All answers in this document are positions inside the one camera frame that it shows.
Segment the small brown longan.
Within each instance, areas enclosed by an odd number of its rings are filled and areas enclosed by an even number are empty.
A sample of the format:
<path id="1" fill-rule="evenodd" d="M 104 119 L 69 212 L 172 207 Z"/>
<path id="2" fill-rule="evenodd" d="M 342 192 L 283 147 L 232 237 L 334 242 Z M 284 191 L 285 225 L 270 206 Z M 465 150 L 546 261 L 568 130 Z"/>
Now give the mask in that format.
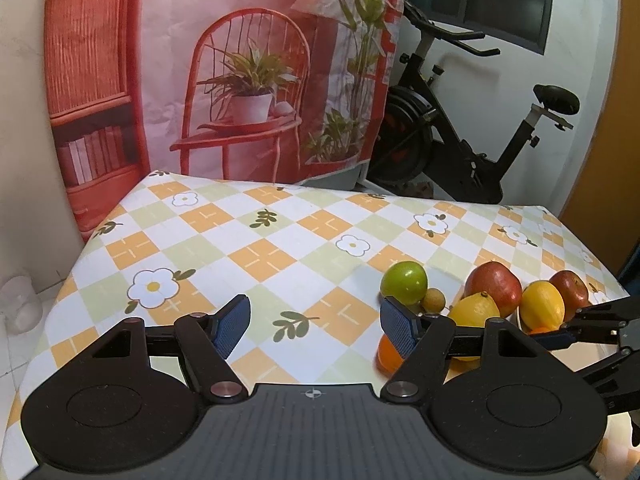
<path id="1" fill-rule="evenodd" d="M 427 313 L 439 313 L 446 305 L 445 295 L 437 288 L 427 289 L 421 302 L 422 309 Z"/>

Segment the left small orange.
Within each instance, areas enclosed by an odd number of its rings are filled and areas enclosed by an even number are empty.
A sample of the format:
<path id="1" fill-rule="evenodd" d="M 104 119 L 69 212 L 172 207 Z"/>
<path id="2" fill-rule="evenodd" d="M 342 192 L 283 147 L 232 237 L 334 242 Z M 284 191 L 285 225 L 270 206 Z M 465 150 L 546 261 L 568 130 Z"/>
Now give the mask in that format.
<path id="1" fill-rule="evenodd" d="M 394 345 L 386 335 L 383 335 L 378 343 L 378 350 L 376 350 L 376 366 L 380 372 L 390 377 L 399 370 L 403 362 L 404 359 Z"/>

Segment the large yellow lemon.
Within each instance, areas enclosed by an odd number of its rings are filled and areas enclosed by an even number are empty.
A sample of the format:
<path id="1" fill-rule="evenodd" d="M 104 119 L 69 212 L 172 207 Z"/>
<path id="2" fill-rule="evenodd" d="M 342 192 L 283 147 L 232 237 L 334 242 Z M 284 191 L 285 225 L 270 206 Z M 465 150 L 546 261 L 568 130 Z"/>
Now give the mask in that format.
<path id="1" fill-rule="evenodd" d="M 448 318 L 457 326 L 483 328 L 488 318 L 500 318 L 500 311 L 488 292 L 477 292 L 452 306 Z"/>

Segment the green apple far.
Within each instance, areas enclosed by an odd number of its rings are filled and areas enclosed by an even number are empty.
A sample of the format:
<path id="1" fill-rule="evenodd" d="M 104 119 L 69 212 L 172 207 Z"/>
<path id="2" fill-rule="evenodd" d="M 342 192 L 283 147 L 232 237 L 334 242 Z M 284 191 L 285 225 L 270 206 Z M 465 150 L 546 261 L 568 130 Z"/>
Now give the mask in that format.
<path id="1" fill-rule="evenodd" d="M 416 306 L 423 300 L 428 287 L 424 267 L 414 261 L 394 263 L 383 274 L 380 294 L 393 297 L 406 307 Z"/>

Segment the small orange in bowl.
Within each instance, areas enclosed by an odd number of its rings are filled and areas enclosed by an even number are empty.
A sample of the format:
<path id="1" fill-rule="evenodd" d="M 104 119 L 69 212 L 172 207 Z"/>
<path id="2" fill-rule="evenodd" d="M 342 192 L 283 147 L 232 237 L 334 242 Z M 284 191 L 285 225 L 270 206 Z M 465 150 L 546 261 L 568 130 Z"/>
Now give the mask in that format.
<path id="1" fill-rule="evenodd" d="M 528 334 L 529 336 L 533 336 L 533 335 L 539 335 L 539 334 L 548 334 L 554 331 L 555 331 L 555 328 L 540 326 L 540 327 L 534 328 L 533 330 L 530 330 Z"/>

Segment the red apple in bowl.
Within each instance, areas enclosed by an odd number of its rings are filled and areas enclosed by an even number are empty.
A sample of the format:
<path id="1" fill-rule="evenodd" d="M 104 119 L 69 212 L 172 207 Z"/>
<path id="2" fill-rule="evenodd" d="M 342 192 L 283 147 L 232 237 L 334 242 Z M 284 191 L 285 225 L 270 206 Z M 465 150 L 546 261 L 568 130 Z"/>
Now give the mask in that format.
<path id="1" fill-rule="evenodd" d="M 562 296 L 565 308 L 564 321 L 568 322 L 578 309 L 591 306 L 588 288 L 582 279 L 571 270 L 556 272 L 549 282 Z"/>

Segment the large red apple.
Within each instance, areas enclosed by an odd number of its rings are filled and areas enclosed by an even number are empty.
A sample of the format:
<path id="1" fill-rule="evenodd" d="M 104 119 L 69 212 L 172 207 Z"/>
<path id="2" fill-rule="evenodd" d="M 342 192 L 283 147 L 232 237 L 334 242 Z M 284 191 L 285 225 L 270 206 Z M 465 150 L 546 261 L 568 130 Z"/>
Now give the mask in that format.
<path id="1" fill-rule="evenodd" d="M 488 261 L 477 266 L 466 279 L 464 296 L 487 292 L 503 318 L 510 316 L 521 302 L 520 280 L 502 263 Z"/>

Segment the yellow lemon in bowl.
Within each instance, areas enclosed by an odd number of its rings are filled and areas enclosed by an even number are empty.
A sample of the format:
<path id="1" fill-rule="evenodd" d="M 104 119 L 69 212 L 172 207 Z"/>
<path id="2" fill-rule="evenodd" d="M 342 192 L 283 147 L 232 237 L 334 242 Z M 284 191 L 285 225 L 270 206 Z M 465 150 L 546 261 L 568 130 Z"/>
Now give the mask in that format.
<path id="1" fill-rule="evenodd" d="M 518 312 L 530 330 L 557 330 L 564 322 L 564 300 L 549 281 L 534 281 L 522 292 Z"/>

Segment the checkered floral tablecloth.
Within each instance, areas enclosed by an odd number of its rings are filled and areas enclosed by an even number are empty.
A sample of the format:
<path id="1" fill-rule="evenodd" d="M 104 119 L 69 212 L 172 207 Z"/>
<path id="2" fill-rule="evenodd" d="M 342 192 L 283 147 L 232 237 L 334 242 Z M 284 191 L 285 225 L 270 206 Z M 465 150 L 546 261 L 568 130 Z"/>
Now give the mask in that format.
<path id="1" fill-rule="evenodd" d="M 456 302 L 471 271 L 499 261 L 523 284 L 572 270 L 598 304 L 624 296 L 614 275 L 541 206 L 486 206 L 214 181 L 156 170 L 101 222 L 62 286 L 6 424 L 1 474 L 34 466 L 27 397 L 128 315 L 169 325 L 244 294 L 250 327 L 230 356 L 247 385 L 368 382 L 382 336 L 378 288 L 399 261 L 424 266 Z"/>

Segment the pink printed backdrop cloth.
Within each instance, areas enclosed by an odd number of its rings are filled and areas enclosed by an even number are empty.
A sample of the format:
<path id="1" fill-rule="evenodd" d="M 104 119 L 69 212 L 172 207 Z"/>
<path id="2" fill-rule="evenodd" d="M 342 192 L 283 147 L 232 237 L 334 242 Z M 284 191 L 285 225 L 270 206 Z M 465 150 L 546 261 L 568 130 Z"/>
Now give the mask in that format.
<path id="1" fill-rule="evenodd" d="M 53 139 L 82 236 L 152 171 L 298 183 L 366 164 L 404 0 L 46 0 Z"/>

